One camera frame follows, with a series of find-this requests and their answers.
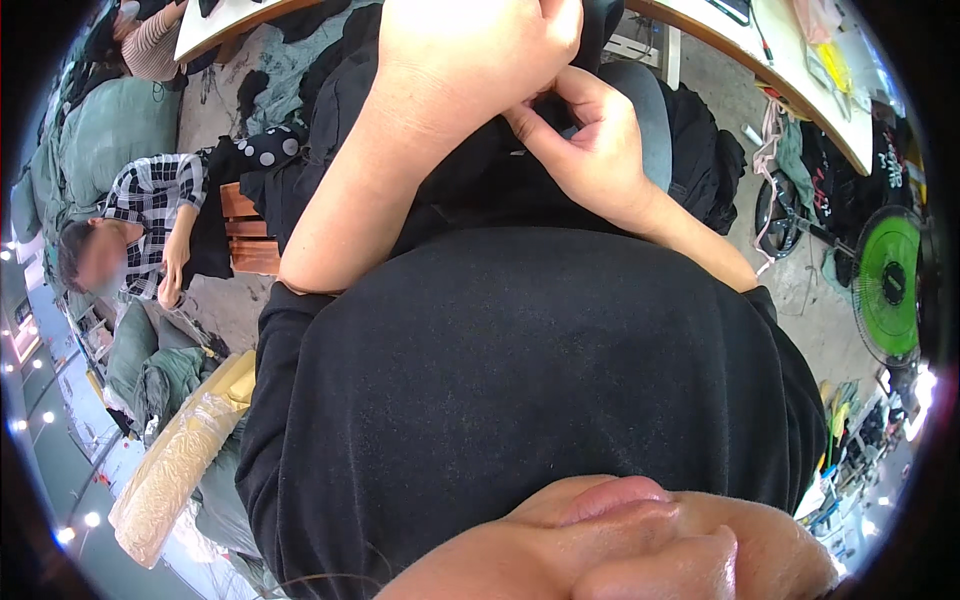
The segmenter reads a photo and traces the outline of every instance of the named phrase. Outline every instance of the polka dot fabric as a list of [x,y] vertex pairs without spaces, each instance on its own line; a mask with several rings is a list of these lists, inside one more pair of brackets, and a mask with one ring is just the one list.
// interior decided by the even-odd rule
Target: polka dot fabric
[[253,170],[272,168],[300,151],[306,132],[286,125],[272,127],[260,135],[233,140],[237,152],[245,156]]

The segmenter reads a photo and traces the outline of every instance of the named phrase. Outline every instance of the pink plastic bag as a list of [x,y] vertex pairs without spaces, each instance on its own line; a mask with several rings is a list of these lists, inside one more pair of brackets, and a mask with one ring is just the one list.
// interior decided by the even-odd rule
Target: pink plastic bag
[[793,0],[793,10],[807,43],[811,44],[829,44],[830,36],[843,20],[833,0]]

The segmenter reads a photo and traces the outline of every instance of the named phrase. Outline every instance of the black t-shirt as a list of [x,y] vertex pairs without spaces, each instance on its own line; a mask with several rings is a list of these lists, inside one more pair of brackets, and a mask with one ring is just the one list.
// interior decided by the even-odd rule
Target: black t-shirt
[[676,252],[573,229],[451,233],[337,299],[278,283],[236,479],[253,534],[280,582],[385,581],[571,475],[792,513],[826,428],[775,318],[765,288],[740,295]]

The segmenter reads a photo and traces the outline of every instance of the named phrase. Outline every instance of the floor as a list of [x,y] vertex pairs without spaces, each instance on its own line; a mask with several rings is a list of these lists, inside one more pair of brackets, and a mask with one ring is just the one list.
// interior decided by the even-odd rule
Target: floor
[[[638,26],[625,15],[617,32],[638,37]],[[260,38],[254,31],[230,64],[214,66],[191,78],[183,97],[180,116],[180,151],[192,151],[216,142],[226,132],[237,134],[236,90],[246,73],[256,67]],[[756,146],[740,132],[749,123],[760,129],[766,107],[754,88],[753,73],[707,46],[695,37],[683,36],[681,81],[698,92],[713,112],[719,128],[730,130],[747,153],[748,163]],[[739,217],[728,239],[755,267],[763,264],[753,250],[753,215],[762,177],[748,167],[740,181],[735,203]],[[760,282],[774,298],[780,326],[806,357],[818,381],[870,379],[878,363],[860,340],[849,299],[824,282],[819,266],[823,245],[806,236],[787,258],[768,269]],[[271,277],[238,274],[230,281],[198,276],[187,295],[185,312],[206,331],[221,336],[231,351],[256,344],[256,318],[269,295]]]

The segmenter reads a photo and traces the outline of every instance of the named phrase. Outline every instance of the wooden bench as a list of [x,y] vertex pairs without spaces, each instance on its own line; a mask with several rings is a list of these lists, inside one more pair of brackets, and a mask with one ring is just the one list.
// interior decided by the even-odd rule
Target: wooden bench
[[253,201],[240,193],[240,183],[220,186],[224,225],[230,245],[233,270],[240,273],[259,273],[275,276],[280,272],[280,253],[276,240],[267,235],[267,224],[256,210]]

